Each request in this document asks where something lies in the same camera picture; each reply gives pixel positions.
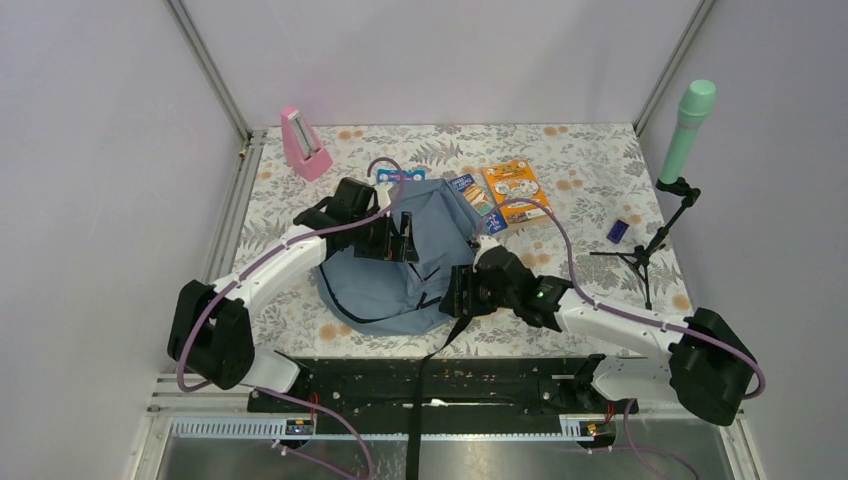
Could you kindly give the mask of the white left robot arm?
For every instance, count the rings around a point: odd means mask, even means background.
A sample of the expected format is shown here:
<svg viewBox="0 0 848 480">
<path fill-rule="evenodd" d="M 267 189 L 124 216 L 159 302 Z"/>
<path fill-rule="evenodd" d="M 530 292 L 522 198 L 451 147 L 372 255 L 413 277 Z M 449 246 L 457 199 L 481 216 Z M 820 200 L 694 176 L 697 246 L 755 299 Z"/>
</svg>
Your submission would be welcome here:
<svg viewBox="0 0 848 480">
<path fill-rule="evenodd" d="M 299 213 L 284 235 L 246 267 L 210 284 L 192 280 L 183 286 L 167 346 L 177 363 L 178 388 L 189 393 L 209 385 L 222 390 L 246 385 L 271 390 L 285 410 L 304 407 L 311 387 L 299 377 L 299 365 L 256 348 L 251 319 L 335 253 L 350 250 L 381 261 L 416 259 L 410 213 L 392 216 L 404 193 L 404 184 L 345 177 L 332 195 Z"/>
</svg>

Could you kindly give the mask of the blue student backpack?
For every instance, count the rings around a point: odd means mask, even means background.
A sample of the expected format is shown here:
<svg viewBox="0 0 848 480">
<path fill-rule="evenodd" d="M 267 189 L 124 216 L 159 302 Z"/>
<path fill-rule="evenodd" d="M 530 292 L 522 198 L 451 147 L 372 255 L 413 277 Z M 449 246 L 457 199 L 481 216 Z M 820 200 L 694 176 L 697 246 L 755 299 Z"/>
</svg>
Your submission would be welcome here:
<svg viewBox="0 0 848 480">
<path fill-rule="evenodd" d="M 418 336 L 450 322 L 439 304 L 449 289 L 451 270 L 474 259 L 467 240 L 480 214 L 448 181 L 406 183 L 399 207 L 411 214 L 416 261 L 358 258 L 348 248 L 317 269 L 319 297 L 360 334 Z"/>
</svg>

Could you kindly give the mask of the orange book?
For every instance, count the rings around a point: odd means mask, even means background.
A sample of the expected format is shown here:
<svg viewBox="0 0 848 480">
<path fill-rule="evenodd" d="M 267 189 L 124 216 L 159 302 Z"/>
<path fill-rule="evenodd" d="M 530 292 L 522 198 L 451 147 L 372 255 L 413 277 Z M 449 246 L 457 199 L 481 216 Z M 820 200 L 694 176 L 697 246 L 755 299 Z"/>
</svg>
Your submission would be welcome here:
<svg viewBox="0 0 848 480">
<path fill-rule="evenodd" d="M 499 208 L 508 227 L 524 227 L 548 219 L 540 206 L 548 209 L 550 203 L 528 160 L 484 166 L 481 174 L 496 205 L 515 200 Z"/>
</svg>

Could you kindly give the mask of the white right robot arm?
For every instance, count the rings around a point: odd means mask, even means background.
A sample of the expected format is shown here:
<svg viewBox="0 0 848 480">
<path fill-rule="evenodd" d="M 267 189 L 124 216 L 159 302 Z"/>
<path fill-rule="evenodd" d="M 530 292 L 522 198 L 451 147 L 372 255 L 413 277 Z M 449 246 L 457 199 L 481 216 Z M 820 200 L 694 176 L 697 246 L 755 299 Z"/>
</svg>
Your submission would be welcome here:
<svg viewBox="0 0 848 480">
<path fill-rule="evenodd" d="M 508 309 L 531 327 L 592 336 L 638 353 L 631 364 L 606 357 L 575 382 L 575 402 L 589 412 L 611 400 L 675 401 L 701 420 L 728 426 L 760 372 L 712 310 L 661 314 L 591 295 L 569 280 L 534 274 L 502 246 L 453 267 L 439 309 L 457 319 Z"/>
</svg>

